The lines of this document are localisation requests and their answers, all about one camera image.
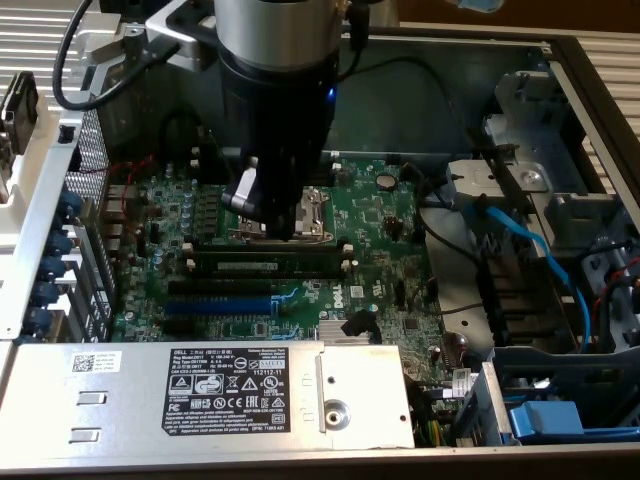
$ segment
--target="motherboard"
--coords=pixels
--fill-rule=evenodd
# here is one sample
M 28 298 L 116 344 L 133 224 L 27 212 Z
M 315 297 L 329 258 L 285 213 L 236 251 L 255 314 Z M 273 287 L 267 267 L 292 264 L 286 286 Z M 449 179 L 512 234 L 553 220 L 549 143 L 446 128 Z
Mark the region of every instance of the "motherboard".
M 224 187 L 172 165 L 129 187 L 112 340 L 357 339 L 398 345 L 415 380 L 445 379 L 413 185 L 379 159 L 333 173 L 334 186 L 304 190 L 286 243 L 224 210 Z M 363 316 L 379 333 L 340 331 Z

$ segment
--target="perforated metal panel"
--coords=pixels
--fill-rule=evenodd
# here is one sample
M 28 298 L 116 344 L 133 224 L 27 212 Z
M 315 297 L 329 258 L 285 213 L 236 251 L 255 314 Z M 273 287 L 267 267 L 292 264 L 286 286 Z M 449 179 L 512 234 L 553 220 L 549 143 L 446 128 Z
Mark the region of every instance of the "perforated metal panel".
M 102 137 L 100 120 L 95 110 L 84 114 L 78 152 L 79 170 L 67 173 L 65 179 L 67 188 L 83 198 L 92 199 L 100 210 L 110 163 Z

